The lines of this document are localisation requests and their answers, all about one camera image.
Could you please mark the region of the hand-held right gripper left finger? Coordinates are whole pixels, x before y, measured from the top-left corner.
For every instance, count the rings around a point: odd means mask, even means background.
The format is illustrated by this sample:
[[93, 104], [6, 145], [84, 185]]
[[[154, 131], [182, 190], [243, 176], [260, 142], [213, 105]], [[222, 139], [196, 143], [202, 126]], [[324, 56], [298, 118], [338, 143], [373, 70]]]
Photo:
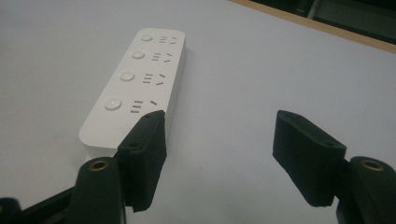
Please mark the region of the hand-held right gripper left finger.
[[78, 171], [66, 224], [127, 224], [125, 208], [150, 208], [167, 153], [165, 113], [143, 116], [112, 157], [86, 161]]

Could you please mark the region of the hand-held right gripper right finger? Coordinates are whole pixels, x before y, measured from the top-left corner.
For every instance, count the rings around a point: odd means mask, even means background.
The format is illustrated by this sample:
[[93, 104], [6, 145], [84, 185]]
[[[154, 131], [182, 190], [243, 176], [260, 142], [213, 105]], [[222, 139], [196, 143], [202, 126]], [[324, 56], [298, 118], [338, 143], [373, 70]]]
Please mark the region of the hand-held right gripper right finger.
[[273, 156], [314, 207], [338, 200], [339, 224], [396, 224], [396, 171], [347, 147], [305, 117], [279, 110]]

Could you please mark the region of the white power strip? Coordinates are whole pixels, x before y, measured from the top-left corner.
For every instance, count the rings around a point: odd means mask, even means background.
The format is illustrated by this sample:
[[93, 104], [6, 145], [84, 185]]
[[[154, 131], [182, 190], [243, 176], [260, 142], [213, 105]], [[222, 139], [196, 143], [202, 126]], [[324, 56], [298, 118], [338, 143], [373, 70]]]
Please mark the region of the white power strip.
[[169, 134], [186, 59], [186, 36], [140, 30], [79, 130], [91, 158], [111, 157], [144, 115], [162, 110]]

